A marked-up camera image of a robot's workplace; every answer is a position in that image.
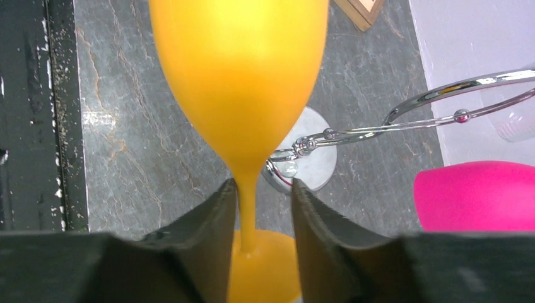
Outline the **orange plastic wine glass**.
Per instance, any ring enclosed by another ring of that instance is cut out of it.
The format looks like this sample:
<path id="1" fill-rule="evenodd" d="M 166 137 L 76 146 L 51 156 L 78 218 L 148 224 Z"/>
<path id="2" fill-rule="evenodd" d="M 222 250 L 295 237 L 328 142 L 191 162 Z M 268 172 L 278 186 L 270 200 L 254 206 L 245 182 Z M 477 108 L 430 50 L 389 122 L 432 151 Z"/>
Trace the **orange plastic wine glass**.
<path id="1" fill-rule="evenodd" d="M 321 66 L 328 1 L 150 1 L 159 61 L 182 112 L 238 189 L 229 302 L 295 302 L 295 241 L 256 227 L 261 169 Z"/>

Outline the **chrome wire wine glass rack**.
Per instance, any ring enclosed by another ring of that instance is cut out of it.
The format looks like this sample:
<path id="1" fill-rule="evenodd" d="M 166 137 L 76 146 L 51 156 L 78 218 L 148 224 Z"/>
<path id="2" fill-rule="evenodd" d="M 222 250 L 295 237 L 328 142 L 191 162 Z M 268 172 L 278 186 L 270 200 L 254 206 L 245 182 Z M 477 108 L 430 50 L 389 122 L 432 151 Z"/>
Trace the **chrome wire wine glass rack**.
<path id="1" fill-rule="evenodd" d="M 534 97 L 534 68 L 522 68 L 504 71 L 457 81 L 444 85 L 415 97 L 409 98 L 393 108 L 383 123 L 375 127 L 333 130 L 327 127 L 320 133 L 295 137 L 299 130 L 310 129 L 313 122 L 323 122 L 323 117 L 310 108 L 305 111 L 287 138 L 293 142 L 289 148 L 275 150 L 268 158 L 261 171 L 265 180 L 279 192 L 289 194 L 294 178 L 305 181 L 313 190 L 323 188 L 334 174 L 339 145 L 348 145 L 376 138 L 381 134 L 406 131 L 412 129 L 437 128 L 449 124 L 463 124 L 471 119 L 505 110 Z M 452 115 L 427 120 L 397 122 L 397 119 L 408 112 L 439 100 L 455 97 L 463 93 L 471 93 L 491 88 L 526 84 L 526 88 L 511 97 L 500 97 L 491 105 L 480 109 L 458 109 Z"/>

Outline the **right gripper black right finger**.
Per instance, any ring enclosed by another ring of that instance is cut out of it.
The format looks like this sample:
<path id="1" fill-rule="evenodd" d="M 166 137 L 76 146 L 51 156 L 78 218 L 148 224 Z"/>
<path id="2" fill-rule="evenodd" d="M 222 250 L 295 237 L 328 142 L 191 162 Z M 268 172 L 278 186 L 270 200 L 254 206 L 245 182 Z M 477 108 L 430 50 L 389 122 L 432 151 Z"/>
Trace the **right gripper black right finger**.
<path id="1" fill-rule="evenodd" d="M 377 257 L 393 239 L 372 232 L 321 201 L 300 179 L 291 186 L 291 212 L 304 302 L 400 302 L 399 286 L 358 263 Z"/>

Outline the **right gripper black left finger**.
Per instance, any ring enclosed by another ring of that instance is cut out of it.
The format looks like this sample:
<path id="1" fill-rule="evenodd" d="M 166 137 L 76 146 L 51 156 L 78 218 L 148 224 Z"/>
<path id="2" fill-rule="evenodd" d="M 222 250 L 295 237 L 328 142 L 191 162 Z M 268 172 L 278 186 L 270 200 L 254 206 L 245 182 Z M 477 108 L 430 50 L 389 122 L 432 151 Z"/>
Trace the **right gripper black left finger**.
<path id="1" fill-rule="evenodd" d="M 188 302 L 226 302 L 237 208 L 227 179 L 207 200 L 142 240 L 178 278 Z"/>

